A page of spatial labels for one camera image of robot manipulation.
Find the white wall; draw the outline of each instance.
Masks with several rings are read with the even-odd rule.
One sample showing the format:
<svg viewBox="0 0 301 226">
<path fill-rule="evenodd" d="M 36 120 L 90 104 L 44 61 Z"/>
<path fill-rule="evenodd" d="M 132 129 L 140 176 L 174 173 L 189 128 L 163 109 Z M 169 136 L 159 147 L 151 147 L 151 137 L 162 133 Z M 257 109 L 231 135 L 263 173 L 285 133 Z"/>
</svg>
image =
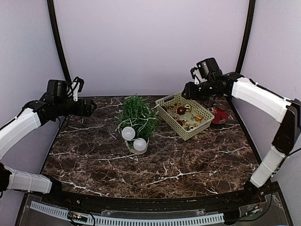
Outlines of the white wall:
<svg viewBox="0 0 301 226">
<path fill-rule="evenodd" d="M 190 69 L 215 57 L 235 70 L 248 0 L 56 0 L 72 77 L 82 96 L 182 91 Z"/>
<path fill-rule="evenodd" d="M 0 0 L 0 125 L 30 100 L 39 99 L 49 79 L 63 80 L 48 15 L 47 1 Z M 17 170 L 39 173 L 57 132 L 49 122 L 32 132 L 4 157 Z M 0 199 L 2 226 L 15 225 L 23 193 L 5 191 Z"/>
<path fill-rule="evenodd" d="M 301 99 L 301 1 L 257 1 L 242 74 L 289 98 Z M 236 101 L 263 158 L 279 127 L 260 110 Z M 301 147 L 301 140 L 295 149 Z M 301 152 L 277 173 L 294 225 L 301 225 Z"/>
</svg>

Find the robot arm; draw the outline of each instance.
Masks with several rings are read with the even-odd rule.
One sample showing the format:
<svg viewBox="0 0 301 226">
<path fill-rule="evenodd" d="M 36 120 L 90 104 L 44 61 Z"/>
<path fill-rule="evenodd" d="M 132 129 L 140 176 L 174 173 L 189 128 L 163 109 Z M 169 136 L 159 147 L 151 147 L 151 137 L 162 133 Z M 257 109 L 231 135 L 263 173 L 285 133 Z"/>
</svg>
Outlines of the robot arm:
<svg viewBox="0 0 301 226">
<path fill-rule="evenodd" d="M 235 97 L 263 110 L 280 123 L 271 149 L 245 183 L 245 198 L 248 200 L 276 173 L 292 151 L 301 130 L 301 102 L 271 92 L 241 74 L 222 74 L 214 58 L 197 63 L 197 68 L 190 72 L 195 81 L 185 85 L 182 92 L 184 98 L 202 99 L 212 95 Z"/>
<path fill-rule="evenodd" d="M 89 98 L 78 99 L 84 81 L 76 78 L 67 92 L 67 82 L 50 80 L 40 100 L 28 102 L 21 113 L 0 129 L 0 160 L 23 137 L 59 116 L 91 116 L 96 104 Z M 53 179 L 18 171 L 0 163 L 0 192 L 7 189 L 49 193 Z"/>
</svg>

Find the marble tabletop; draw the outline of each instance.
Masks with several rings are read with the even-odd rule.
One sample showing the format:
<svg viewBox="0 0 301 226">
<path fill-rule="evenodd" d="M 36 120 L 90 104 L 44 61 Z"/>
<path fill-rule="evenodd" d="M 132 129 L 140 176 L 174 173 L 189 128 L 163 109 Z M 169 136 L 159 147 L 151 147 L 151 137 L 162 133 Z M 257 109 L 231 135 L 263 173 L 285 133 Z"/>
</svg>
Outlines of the marble tabletop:
<svg viewBox="0 0 301 226">
<path fill-rule="evenodd" d="M 151 106 L 160 97 L 145 97 Z M 91 117 L 64 122 L 42 173 L 63 190 L 117 198 L 184 198 L 243 189 L 258 166 L 225 98 L 207 102 L 229 120 L 183 141 L 161 118 L 146 153 L 132 154 L 116 131 L 124 97 L 95 97 Z"/>
</svg>

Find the plastic basket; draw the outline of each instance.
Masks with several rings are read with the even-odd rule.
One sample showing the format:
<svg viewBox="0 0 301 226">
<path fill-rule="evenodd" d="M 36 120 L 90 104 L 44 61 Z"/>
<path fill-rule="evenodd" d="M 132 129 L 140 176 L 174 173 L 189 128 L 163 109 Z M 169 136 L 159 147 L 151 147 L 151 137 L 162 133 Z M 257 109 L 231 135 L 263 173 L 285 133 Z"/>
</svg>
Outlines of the plastic basket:
<svg viewBox="0 0 301 226">
<path fill-rule="evenodd" d="M 168 113 L 166 112 L 162 106 L 168 107 L 173 106 L 174 104 L 179 103 L 180 105 L 190 105 L 192 107 L 191 114 L 194 115 L 202 115 L 203 120 L 201 123 L 192 130 L 185 130 L 177 121 Z M 194 100 L 187 100 L 181 96 L 181 93 L 177 93 L 174 95 L 170 95 L 159 99 L 156 101 L 158 105 L 159 115 L 170 125 L 171 128 L 183 139 L 188 140 L 193 136 L 197 135 L 198 133 L 202 132 L 203 130 L 207 129 L 210 126 L 210 123 L 214 119 L 214 115 L 211 114 L 208 110 L 206 110 L 202 105 Z"/>
</svg>

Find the plant pot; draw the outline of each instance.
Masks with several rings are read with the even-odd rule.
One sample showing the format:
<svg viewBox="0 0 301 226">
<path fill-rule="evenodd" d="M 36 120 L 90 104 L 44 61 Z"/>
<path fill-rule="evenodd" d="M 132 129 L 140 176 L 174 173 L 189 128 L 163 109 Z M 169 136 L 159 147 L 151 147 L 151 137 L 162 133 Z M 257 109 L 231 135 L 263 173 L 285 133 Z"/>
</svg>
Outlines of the plant pot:
<svg viewBox="0 0 301 226">
<path fill-rule="evenodd" d="M 134 154 L 143 154 L 147 151 L 147 147 L 149 146 L 149 139 L 147 140 L 147 145 L 146 145 L 146 148 L 143 150 L 143 151 L 137 151 L 133 148 L 131 148 L 128 144 L 128 141 L 126 140 L 126 145 L 127 145 L 127 148 L 130 150 L 131 153 L 134 153 Z"/>
</svg>

